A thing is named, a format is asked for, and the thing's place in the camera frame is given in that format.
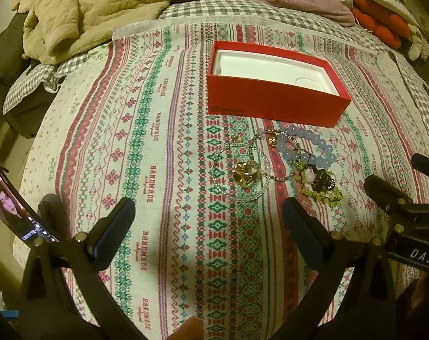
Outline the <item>operator left hand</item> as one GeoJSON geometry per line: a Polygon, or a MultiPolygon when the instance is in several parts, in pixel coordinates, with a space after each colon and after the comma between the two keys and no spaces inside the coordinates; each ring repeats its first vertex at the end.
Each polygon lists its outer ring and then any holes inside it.
{"type": "Polygon", "coordinates": [[[186,320],[168,340],[203,340],[204,328],[203,322],[197,317],[191,317],[186,320]]]}

